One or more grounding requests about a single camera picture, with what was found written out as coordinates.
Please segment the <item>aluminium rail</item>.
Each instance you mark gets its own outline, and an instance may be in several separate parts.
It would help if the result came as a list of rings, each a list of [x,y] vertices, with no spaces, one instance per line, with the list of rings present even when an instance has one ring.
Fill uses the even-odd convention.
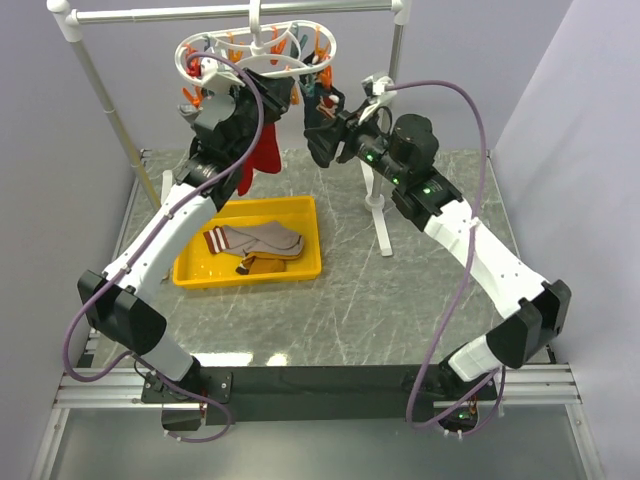
[[[53,401],[55,409],[160,409],[141,401],[143,380],[132,368],[115,368],[95,382],[62,376]],[[505,406],[576,405],[582,402],[567,364],[529,364],[509,369],[502,404]]]

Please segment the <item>red penguin sock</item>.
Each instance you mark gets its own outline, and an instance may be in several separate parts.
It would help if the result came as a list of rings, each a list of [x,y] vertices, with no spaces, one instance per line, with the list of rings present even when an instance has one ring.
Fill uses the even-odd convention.
[[[253,177],[254,159],[253,156],[249,156],[242,166],[242,176],[237,186],[237,193],[239,196],[244,196],[249,192],[253,183]]]

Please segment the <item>yellow plastic bin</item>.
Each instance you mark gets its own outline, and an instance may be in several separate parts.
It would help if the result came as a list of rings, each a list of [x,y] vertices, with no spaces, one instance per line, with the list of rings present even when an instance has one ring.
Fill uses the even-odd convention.
[[[240,258],[227,253],[210,253],[204,233],[216,226],[251,227],[278,221],[302,235],[305,245],[299,258],[286,263],[278,273],[241,275]],[[313,280],[322,272],[316,203],[308,195],[266,199],[233,200],[208,221],[176,258],[173,283],[185,289],[256,285],[273,282]]]

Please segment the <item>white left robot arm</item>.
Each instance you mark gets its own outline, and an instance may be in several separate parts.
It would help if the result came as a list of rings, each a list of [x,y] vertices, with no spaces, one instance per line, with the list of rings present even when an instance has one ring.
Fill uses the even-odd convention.
[[[159,371],[179,402],[203,392],[200,363],[174,340],[151,302],[174,260],[237,189],[241,162],[263,128],[290,106],[292,78],[246,76],[244,85],[209,95],[187,113],[194,138],[165,204],[115,261],[78,281],[88,323]]]

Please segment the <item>brown striped grey sock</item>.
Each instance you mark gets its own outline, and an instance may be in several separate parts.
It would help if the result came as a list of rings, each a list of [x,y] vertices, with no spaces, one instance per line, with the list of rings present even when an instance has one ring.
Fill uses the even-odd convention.
[[[296,257],[304,249],[304,237],[271,221],[254,226],[215,226],[203,233],[211,254],[227,253],[244,258],[251,253]]]

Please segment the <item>mustard yellow sock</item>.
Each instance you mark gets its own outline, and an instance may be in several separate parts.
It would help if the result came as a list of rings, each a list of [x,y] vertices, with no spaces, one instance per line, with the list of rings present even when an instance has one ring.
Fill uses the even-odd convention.
[[[277,255],[252,252],[244,257],[236,267],[239,275],[263,275],[286,271],[286,260]]]

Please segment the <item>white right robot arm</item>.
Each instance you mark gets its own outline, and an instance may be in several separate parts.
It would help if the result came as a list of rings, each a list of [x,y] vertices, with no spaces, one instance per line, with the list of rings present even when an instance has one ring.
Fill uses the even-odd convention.
[[[488,333],[440,362],[444,395],[460,399],[483,374],[521,367],[561,333],[569,287],[530,269],[473,214],[461,192],[434,166],[439,142],[428,118],[405,114],[384,132],[374,119],[359,121],[341,113],[306,129],[304,136],[319,166],[357,158],[387,179],[398,211],[469,268],[502,317]]]

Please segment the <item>dark navy hanging sock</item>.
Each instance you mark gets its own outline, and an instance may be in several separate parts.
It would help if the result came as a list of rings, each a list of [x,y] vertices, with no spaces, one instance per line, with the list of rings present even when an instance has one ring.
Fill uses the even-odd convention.
[[[345,95],[335,86],[299,82],[304,104],[304,131],[330,123],[345,106]]]

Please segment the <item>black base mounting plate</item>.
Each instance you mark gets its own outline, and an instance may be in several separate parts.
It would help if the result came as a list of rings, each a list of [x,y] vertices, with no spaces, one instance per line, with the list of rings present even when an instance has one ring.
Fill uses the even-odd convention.
[[[230,410],[238,422],[404,420],[420,365],[201,367],[200,394]],[[481,383],[453,380],[429,365],[415,400],[413,420],[435,414],[435,403],[454,403]],[[143,404],[187,403],[157,375],[146,374]]]

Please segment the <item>white clip hanger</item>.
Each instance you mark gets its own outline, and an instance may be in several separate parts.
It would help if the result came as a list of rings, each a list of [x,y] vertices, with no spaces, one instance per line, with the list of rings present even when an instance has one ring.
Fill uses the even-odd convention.
[[[183,40],[175,50],[174,65],[188,82],[186,59],[211,56],[235,71],[252,69],[270,78],[299,77],[303,82],[333,83],[332,62],[337,42],[324,25],[310,20],[264,24],[258,34],[250,26],[200,32]]]

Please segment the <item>white and silver drying rack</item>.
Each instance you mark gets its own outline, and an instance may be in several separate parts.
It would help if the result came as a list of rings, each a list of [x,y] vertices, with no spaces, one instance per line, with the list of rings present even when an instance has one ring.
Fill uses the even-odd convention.
[[[267,4],[262,4],[259,1],[239,1],[233,5],[134,8],[105,11],[79,11],[72,8],[67,1],[48,1],[46,7],[53,15],[65,40],[74,51],[137,177],[136,184],[143,188],[154,211],[158,210],[161,206],[160,197],[152,186],[151,180],[141,162],[141,155],[134,146],[86,49],[81,30],[83,25],[187,21],[246,16],[251,34],[257,35],[261,17],[338,12],[390,11],[394,14],[394,37],[388,73],[392,78],[396,78],[404,26],[409,21],[411,11],[411,3],[409,1],[280,1]]]

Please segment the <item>red sock with stripes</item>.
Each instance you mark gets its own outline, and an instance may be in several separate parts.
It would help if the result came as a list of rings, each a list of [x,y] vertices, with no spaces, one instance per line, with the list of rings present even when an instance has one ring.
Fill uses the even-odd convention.
[[[251,158],[253,169],[256,171],[266,174],[278,174],[281,171],[281,156],[274,123],[263,127]]]

